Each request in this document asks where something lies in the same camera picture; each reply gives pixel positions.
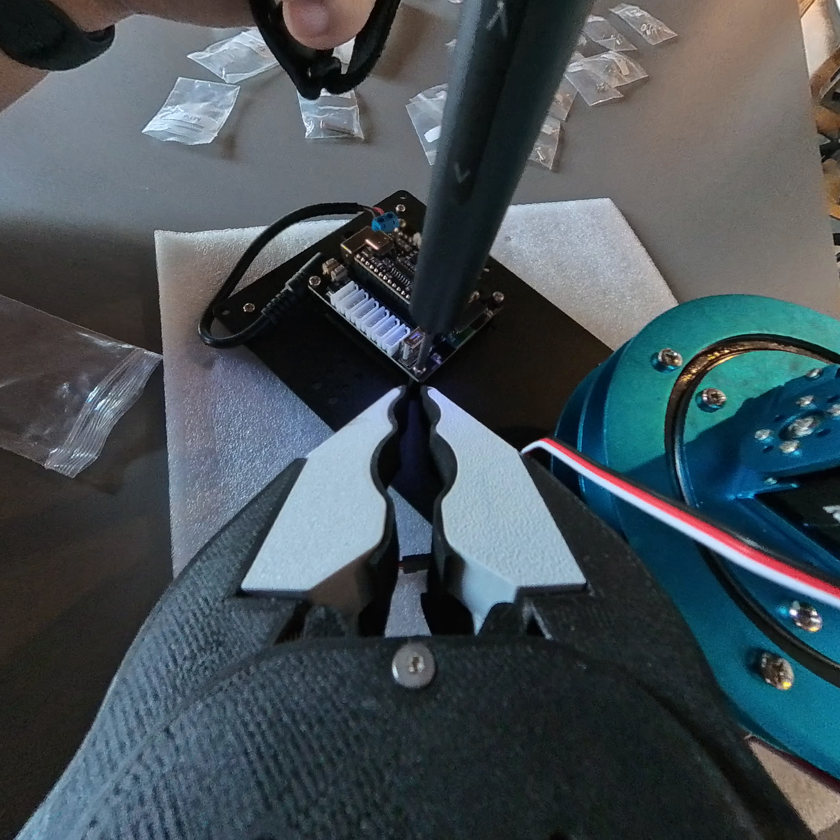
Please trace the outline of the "pile of small clear bags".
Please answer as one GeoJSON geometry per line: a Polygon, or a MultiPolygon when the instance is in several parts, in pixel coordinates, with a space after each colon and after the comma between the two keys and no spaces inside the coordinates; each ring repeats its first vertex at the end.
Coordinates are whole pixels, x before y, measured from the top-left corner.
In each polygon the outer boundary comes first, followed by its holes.
{"type": "MultiPolygon", "coordinates": [[[[559,167],[564,125],[577,101],[598,107],[620,100],[625,88],[637,88],[648,72],[638,62],[636,46],[609,18],[591,15],[577,50],[554,93],[530,154],[530,161],[550,171],[559,167]]],[[[239,82],[279,67],[257,27],[247,28],[188,58],[218,81],[180,77],[161,109],[143,128],[159,141],[186,145],[213,142],[232,113],[239,82]]],[[[429,164],[435,162],[443,128],[448,85],[420,91],[406,105],[416,136],[429,164]]],[[[363,140],[361,112],[354,90],[318,98],[297,95],[307,140],[363,140]]]]}

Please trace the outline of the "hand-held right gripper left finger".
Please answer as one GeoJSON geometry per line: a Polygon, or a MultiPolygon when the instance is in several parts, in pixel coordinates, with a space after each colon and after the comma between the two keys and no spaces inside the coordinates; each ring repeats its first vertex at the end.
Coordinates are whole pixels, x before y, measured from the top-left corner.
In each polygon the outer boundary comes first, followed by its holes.
{"type": "Polygon", "coordinates": [[[293,480],[241,590],[333,609],[383,635],[396,587],[396,515],[407,389],[388,391],[294,463],[293,480]]]}

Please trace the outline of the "person's left hand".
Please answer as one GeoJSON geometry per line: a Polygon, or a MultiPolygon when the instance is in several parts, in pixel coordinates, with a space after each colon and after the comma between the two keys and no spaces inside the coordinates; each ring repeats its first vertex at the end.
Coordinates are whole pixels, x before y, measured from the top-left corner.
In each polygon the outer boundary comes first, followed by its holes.
{"type": "MultiPolygon", "coordinates": [[[[247,1],[101,2],[113,23],[146,16],[206,28],[255,26],[247,1]]],[[[374,1],[283,1],[281,16],[290,35],[313,49],[341,46],[357,36],[370,18],[374,1]]]]}

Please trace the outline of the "black circuit board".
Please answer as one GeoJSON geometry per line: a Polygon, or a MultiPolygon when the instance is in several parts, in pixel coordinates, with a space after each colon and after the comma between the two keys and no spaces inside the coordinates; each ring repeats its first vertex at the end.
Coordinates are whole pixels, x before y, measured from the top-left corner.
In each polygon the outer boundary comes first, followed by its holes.
{"type": "Polygon", "coordinates": [[[429,340],[424,364],[419,357],[426,333],[411,315],[414,274],[421,235],[406,226],[390,232],[373,226],[338,240],[318,244],[320,272],[309,290],[352,332],[408,378],[423,383],[498,315],[505,303],[499,290],[475,290],[456,328],[429,340]]]}

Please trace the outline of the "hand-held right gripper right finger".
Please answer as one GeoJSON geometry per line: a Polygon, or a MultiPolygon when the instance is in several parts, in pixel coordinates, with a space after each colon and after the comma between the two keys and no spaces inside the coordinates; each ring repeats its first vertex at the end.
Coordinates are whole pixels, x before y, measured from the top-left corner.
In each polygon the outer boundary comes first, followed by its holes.
{"type": "Polygon", "coordinates": [[[438,389],[424,388],[422,400],[443,484],[437,578],[473,631],[522,595],[583,592],[585,575],[519,451],[438,389]]]}

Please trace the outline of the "grey desk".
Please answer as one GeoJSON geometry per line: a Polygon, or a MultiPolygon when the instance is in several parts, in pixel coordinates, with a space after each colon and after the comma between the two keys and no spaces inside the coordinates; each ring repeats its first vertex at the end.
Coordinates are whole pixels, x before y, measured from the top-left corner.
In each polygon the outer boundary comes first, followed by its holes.
{"type": "MultiPolygon", "coordinates": [[[[647,8],[688,64],[655,49],[651,105],[572,118],[562,172],[529,167],[520,202],[609,196],[678,299],[770,294],[836,315],[795,2],[647,8]]],[[[113,47],[2,114],[2,293],[161,352],[154,231],[266,224],[369,201],[430,174],[404,112],[445,75],[459,8],[406,2],[360,91],[367,143],[307,143],[272,72],[203,147],[142,134],[186,57],[222,32],[132,17],[113,47]]],[[[100,458],[66,478],[2,452],[2,838],[79,747],[143,620],[172,580],[163,370],[100,458]]]]}

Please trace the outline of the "white foam sheet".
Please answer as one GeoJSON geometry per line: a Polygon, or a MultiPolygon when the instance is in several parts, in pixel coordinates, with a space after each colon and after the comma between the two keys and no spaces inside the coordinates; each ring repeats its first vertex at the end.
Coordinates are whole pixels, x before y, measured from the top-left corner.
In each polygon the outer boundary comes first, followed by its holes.
{"type": "MultiPolygon", "coordinates": [[[[261,227],[157,230],[173,575],[326,423],[243,349],[196,324],[261,227]]],[[[677,301],[612,200],[516,205],[492,256],[612,350],[677,301]]]]}

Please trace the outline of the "large clear zip bag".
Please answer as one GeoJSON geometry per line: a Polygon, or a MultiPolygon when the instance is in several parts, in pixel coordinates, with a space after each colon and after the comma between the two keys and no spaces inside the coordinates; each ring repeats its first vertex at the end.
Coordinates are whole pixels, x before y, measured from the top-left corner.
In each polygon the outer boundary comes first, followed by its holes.
{"type": "Polygon", "coordinates": [[[74,478],[162,356],[1,296],[1,448],[74,478]]]}

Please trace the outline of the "black electric screwdriver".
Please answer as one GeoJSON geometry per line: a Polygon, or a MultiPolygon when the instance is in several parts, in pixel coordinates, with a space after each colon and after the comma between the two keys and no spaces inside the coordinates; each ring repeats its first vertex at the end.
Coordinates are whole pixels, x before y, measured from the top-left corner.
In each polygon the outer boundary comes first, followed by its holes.
{"type": "Polygon", "coordinates": [[[591,1],[465,2],[429,189],[412,318],[452,330],[511,203],[591,1]]]}

